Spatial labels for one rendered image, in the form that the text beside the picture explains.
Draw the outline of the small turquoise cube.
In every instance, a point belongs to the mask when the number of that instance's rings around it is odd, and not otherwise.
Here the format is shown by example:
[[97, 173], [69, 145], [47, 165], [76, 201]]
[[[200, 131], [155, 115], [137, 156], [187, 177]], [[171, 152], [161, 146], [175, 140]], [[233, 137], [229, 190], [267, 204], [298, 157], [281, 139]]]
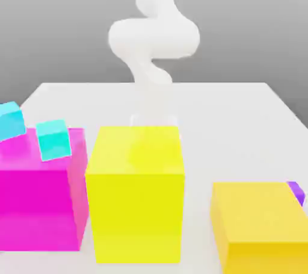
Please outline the small turquoise cube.
[[35, 125], [42, 161], [71, 156], [69, 131], [63, 119]]

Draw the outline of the large magenta box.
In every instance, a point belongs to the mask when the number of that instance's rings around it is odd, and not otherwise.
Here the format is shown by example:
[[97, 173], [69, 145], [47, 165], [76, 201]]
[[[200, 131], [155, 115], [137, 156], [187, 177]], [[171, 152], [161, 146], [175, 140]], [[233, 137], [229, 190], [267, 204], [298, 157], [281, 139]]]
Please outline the large magenta box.
[[69, 129], [72, 155], [42, 161], [36, 132], [0, 142], [0, 251], [78, 251], [88, 219], [87, 147]]

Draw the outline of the small light blue cube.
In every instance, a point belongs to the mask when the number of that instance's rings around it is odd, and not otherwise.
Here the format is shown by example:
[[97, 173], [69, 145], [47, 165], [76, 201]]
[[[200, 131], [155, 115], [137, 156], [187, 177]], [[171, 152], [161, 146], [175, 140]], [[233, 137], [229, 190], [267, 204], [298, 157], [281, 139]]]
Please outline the small light blue cube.
[[14, 101], [0, 104], [0, 142], [26, 133], [23, 113]]

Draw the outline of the large yellow box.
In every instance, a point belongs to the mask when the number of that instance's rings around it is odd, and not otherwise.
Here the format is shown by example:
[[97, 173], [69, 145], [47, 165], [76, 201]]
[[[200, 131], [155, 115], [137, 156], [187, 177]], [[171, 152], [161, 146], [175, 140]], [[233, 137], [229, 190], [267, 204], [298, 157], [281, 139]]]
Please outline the large yellow box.
[[176, 126], [103, 126], [85, 173], [98, 263], [180, 261], [185, 170]]

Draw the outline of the large orange-yellow box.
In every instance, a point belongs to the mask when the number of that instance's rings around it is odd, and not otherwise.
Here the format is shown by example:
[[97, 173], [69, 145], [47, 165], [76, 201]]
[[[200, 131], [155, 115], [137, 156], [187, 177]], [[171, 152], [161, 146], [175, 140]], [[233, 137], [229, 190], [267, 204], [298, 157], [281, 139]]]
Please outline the large orange-yellow box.
[[285, 182], [215, 182], [222, 274], [308, 274], [308, 215]]

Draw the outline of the small purple cube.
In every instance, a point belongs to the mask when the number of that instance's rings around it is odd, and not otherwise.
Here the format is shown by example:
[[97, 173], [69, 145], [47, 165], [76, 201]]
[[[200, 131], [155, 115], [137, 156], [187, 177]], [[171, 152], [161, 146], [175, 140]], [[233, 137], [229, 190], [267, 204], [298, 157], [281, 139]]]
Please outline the small purple cube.
[[292, 190], [293, 194], [297, 198], [298, 202], [301, 206], [303, 206], [306, 194], [304, 190], [300, 187], [300, 185], [296, 181], [288, 181], [288, 186]]

